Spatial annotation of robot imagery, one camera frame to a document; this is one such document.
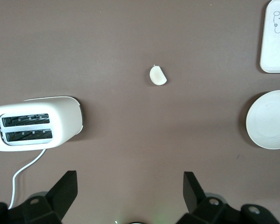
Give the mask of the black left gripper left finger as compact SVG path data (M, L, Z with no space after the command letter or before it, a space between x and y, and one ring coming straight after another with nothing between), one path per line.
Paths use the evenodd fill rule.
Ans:
M67 171L44 195L8 209L0 202L0 224L61 224L77 197L77 172Z

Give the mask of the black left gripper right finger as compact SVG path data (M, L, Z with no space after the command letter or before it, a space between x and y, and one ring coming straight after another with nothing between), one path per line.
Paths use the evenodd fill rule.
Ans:
M206 196L193 172L183 174L183 198L188 212L178 224L278 224L266 208L245 204L240 210L232 208L216 196Z

